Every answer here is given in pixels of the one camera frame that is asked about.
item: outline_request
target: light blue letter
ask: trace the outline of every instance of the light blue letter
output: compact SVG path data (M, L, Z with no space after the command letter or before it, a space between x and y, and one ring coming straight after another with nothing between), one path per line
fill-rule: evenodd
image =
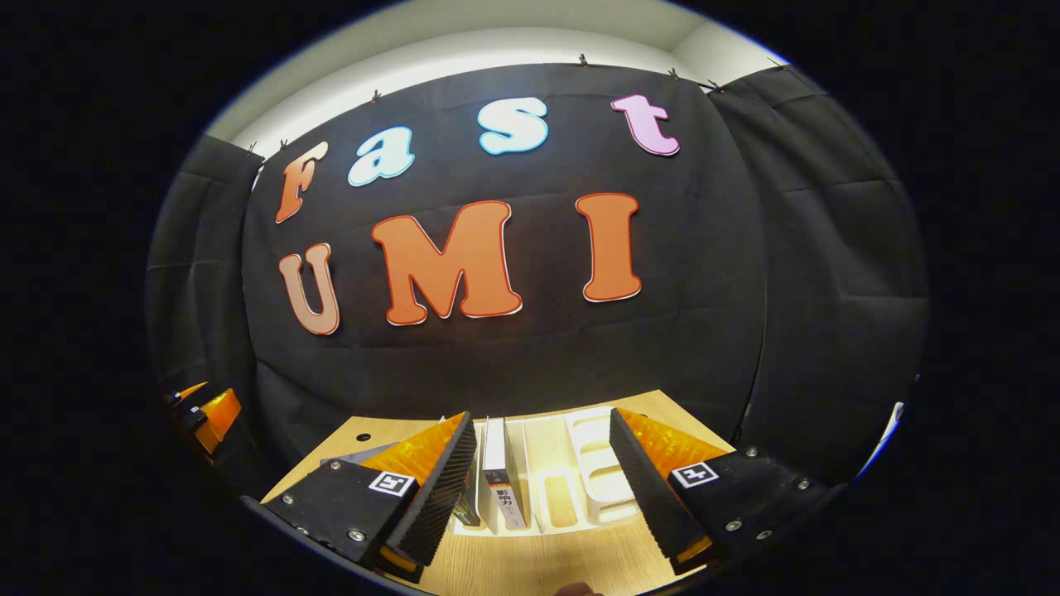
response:
M538 118L546 113L545 103L537 98L493 102L478 112L482 128L493 130L479 137L478 144L490 155L530 151L548 137L548 124Z
M416 156L408 153L412 132L405 126L394 126L373 136L360 144L357 155L363 156L350 168L347 179L355 187L363 187L379 176L393 178L408 170ZM383 143L377 150L375 145Z

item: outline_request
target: hand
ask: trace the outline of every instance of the hand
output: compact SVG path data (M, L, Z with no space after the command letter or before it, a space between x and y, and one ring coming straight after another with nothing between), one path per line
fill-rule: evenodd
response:
M603 594L593 592L593 589L587 583L578 581L564 585L556 591L554 596L603 596Z

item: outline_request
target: pink letter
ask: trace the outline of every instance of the pink letter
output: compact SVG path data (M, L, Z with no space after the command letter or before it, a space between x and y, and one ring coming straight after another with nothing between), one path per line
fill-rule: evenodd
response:
M655 119L667 120L666 110L648 103L643 95L630 95L611 102L611 107L625 112L625 121L630 123L633 140L648 153L655 155L673 155L681 148L681 143L673 137L664 137Z

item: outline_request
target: wooden table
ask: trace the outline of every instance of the wooden table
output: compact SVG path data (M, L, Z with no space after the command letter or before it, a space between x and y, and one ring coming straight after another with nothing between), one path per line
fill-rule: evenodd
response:
M508 420L568 414L601 405L646 414L653 420L718 445L726 452L735 451L661 391L565 410L513 416L508 417ZM321 459L401 441L437 423L438 420L350 418L272 487L262 502L270 501L305 477L320 466ZM358 441L356 437L363 433L369 433L371 438ZM561 534L479 538L447 531L442 537L434 562L424 567L420 583L388 577L441 596L551 596L561 586L578 581L584 581L605 596L623 596L654 590L696 571L699 569L682 576L673 574L669 561L662 557L648 530L643 514L638 511L635 515L607 526Z

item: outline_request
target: white organizer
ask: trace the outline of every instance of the white organizer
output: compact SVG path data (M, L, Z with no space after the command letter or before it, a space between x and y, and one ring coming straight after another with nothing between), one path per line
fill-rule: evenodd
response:
M506 421L519 477L527 480L529 527L510 530L490 494L481 473L480 450L485 423L475 424L479 450L475 453L475 506L483 523L479 528L449 518L449 531L459 536L516 538L566 533L608 525L638 511L625 475L607 441L611 407L596 407L567 415ZM577 523L552 524L545 480L564 478Z

